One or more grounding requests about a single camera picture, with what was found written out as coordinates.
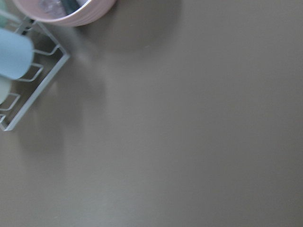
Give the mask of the blue plastic cup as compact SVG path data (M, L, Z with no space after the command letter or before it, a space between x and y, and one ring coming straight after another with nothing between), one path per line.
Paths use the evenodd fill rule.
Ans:
M26 36L0 30L0 74L12 80L23 77L34 59L34 45Z

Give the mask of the pink bowl with ice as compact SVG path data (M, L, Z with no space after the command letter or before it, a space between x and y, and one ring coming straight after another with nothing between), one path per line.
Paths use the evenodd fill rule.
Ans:
M116 1L88 0L75 12L60 18L54 18L44 12L37 0L14 0L13 3L23 14L39 22L57 26L83 26L107 14Z

